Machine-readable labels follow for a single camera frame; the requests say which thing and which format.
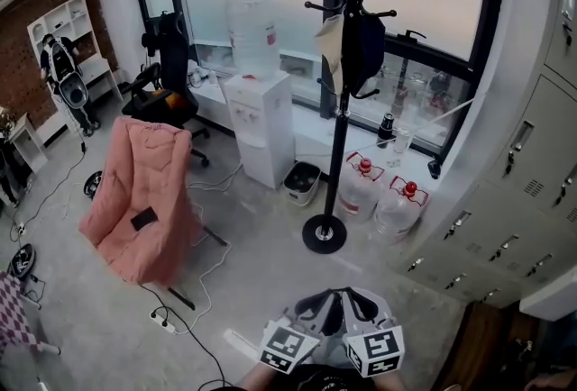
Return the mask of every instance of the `locker vent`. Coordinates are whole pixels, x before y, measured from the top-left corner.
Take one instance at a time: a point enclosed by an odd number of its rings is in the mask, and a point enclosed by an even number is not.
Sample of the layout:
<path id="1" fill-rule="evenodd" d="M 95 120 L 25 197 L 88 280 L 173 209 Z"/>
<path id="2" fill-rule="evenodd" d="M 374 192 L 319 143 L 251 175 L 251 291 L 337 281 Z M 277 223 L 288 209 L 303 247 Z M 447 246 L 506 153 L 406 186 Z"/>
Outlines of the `locker vent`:
<path id="1" fill-rule="evenodd" d="M 536 197 L 537 194 L 543 189 L 543 184 L 539 183 L 536 179 L 532 179 L 527 186 L 525 186 L 524 191 L 530 196 Z"/>
<path id="2" fill-rule="evenodd" d="M 571 223 L 577 222 L 577 208 L 573 208 L 571 212 L 567 215 L 567 220 Z"/>
<path id="3" fill-rule="evenodd" d="M 480 249 L 481 249 L 481 245 L 477 245 L 476 243 L 471 243 L 467 246 L 467 250 L 470 253 L 479 253 Z"/>

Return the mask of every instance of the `pink cushion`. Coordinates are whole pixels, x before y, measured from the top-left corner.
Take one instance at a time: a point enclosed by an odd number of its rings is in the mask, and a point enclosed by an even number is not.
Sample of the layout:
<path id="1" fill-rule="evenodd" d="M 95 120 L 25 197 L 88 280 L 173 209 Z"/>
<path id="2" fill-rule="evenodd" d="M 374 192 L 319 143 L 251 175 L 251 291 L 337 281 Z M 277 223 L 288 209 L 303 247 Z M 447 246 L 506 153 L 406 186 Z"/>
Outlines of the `pink cushion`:
<path id="1" fill-rule="evenodd" d="M 103 179 L 80 231 L 110 268 L 135 284 L 169 286 L 200 224 L 186 190 L 190 132 L 119 117 Z M 152 207 L 159 220 L 136 231 L 131 219 Z"/>

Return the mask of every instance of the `coat rack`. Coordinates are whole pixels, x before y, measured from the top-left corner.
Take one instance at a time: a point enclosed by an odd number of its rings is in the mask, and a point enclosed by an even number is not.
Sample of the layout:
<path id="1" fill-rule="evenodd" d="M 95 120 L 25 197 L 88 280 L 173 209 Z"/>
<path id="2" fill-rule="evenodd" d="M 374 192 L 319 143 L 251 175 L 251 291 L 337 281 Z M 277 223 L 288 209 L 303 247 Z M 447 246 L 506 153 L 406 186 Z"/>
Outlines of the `coat rack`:
<path id="1" fill-rule="evenodd" d="M 316 253 L 333 253 L 343 247 L 346 241 L 346 227 L 341 220 L 333 216 L 333 210 L 349 124 L 349 97 L 364 99 L 379 93 L 379 90 L 373 90 L 366 95 L 358 95 L 367 79 L 379 71 L 384 59 L 385 27 L 379 18 L 397 15 L 395 10 L 370 13 L 362 3 L 363 0 L 341 0 L 337 6 L 326 7 L 305 2 L 306 8 L 344 15 L 341 57 L 343 92 L 340 95 L 334 125 L 325 212 L 310 218 L 303 227 L 303 241 Z"/>

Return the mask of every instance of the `concrete floor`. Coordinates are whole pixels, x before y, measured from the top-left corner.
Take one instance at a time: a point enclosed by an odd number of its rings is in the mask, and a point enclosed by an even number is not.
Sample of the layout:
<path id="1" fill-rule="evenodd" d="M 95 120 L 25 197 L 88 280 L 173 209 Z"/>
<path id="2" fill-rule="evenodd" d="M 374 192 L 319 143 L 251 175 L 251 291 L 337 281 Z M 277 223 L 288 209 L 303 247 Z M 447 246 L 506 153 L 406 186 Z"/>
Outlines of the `concrete floor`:
<path id="1" fill-rule="evenodd" d="M 23 242 L 35 245 L 38 261 L 33 273 L 46 281 L 41 327 L 62 354 L 34 354 L 34 364 L 27 350 L 11 348 L 0 367 L 8 389 L 37 389 L 36 375 L 51 391 L 195 390 L 218 378 L 215 363 L 191 336 L 170 335 L 150 320 L 151 310 L 158 306 L 154 296 L 115 276 L 78 232 L 78 221 L 90 200 L 81 186 L 73 185 L 104 166 L 109 133 L 119 112 L 113 99 L 100 108 L 103 127 L 87 139 L 87 156 L 28 225 Z M 202 169 L 198 159 L 191 159 L 190 179 L 215 182 L 239 163 L 234 139 L 211 133 L 210 140 L 196 144 L 209 156 L 211 166 Z M 78 137 L 67 132 L 50 146 L 49 153 L 50 162 L 17 211 L 18 222 L 32 216 L 80 159 Z M 328 287 L 359 286 L 385 297 L 403 325 L 408 352 L 401 374 L 408 388 L 430 388 L 453 343 L 464 306 L 388 269 L 387 261 L 395 258 L 398 248 L 385 247 L 371 237 L 366 226 L 356 226 L 349 229 L 348 241 L 334 255 L 308 251 L 301 228 L 308 217 L 322 210 L 324 189 L 311 207 L 302 210 L 240 170 L 225 193 L 188 192 L 204 208 L 205 223 L 233 244 L 225 264 L 205 279 L 213 308 L 194 330 L 218 357 L 229 381 L 240 379 L 253 363 L 231 347 L 223 337 L 225 331 L 232 329 L 258 345 L 265 323 L 277 318 L 285 306 Z M 9 227 L 3 215 L 1 268 L 17 248 L 7 238 Z M 190 250 L 179 288 L 197 303 L 196 312 L 154 287 L 189 323 L 207 306 L 198 277 L 223 252 L 212 240 Z M 183 330 L 177 319 L 172 322 Z"/>

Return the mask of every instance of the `white box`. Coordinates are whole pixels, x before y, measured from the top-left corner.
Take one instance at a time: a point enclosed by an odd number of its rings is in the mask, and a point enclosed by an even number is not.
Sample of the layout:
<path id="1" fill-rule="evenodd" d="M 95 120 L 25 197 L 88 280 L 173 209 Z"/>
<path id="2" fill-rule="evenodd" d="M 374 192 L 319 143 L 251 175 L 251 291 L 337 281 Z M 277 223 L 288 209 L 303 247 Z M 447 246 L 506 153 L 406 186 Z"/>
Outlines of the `white box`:
<path id="1" fill-rule="evenodd" d="M 295 163 L 290 75 L 267 81 L 232 77 L 224 84 L 244 172 L 276 189 Z"/>

